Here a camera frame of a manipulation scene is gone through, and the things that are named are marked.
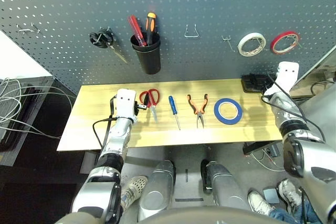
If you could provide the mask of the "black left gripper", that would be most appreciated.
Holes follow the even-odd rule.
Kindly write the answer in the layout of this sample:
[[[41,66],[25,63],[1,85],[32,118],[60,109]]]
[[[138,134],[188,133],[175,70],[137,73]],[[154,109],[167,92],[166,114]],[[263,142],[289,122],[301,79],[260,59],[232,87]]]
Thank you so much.
[[[147,105],[139,104],[137,101],[134,102],[134,115],[137,116],[140,110],[146,110]]]

